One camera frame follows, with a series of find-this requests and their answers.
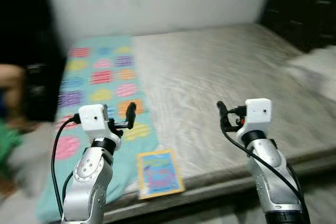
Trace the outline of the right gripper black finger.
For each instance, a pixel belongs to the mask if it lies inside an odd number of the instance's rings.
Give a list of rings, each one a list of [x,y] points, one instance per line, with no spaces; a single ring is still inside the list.
[[[218,109],[218,113],[220,116],[220,129],[227,130],[229,126],[228,109],[226,108],[226,105],[221,100],[217,102],[217,109]]]

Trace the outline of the yellow-edged blue picture book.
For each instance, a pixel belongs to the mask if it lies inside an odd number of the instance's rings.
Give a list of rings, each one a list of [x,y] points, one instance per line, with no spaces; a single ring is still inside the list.
[[[145,152],[136,158],[140,200],[185,191],[173,150]]]

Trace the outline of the cream pillow with tree print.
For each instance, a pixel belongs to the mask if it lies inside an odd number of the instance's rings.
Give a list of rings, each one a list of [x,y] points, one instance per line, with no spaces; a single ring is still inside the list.
[[[313,49],[287,61],[284,69],[303,87],[336,101],[336,46]]]

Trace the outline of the quilted beige mattress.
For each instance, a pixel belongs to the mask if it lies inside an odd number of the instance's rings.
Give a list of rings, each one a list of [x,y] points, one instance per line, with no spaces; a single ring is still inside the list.
[[[294,46],[259,25],[134,36],[132,44],[159,147],[177,155],[186,190],[140,200],[132,184],[108,204],[105,222],[255,202],[246,156],[221,132],[216,102],[270,99],[267,135],[298,173],[312,224],[335,224],[334,196],[326,193],[334,183],[334,102],[288,73],[300,56]]]

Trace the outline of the teal heart-patterned blanket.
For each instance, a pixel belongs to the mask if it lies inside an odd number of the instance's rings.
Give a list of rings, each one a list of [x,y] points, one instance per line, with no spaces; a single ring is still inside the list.
[[[122,121],[128,104],[134,102],[136,121],[132,130],[124,131],[121,147],[113,154],[113,176],[107,201],[112,202],[127,190],[136,189],[137,155],[151,152],[159,144],[137,66],[128,36],[85,39],[70,50],[58,93],[58,121],[54,126],[54,133],[60,133],[55,152],[59,185],[64,183],[90,145],[90,138],[81,125],[67,123],[67,119],[83,105],[105,104],[108,116]]]

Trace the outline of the black bag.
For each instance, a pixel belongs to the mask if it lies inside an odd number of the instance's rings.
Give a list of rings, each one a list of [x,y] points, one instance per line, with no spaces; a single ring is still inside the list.
[[[34,63],[26,66],[27,118],[32,121],[53,121],[57,113],[61,75],[53,66]]]

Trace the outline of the dark tufted headboard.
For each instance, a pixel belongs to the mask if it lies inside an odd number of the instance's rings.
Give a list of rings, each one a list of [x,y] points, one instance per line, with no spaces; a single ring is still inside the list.
[[[336,0],[266,0],[259,23],[303,52],[334,46]]]

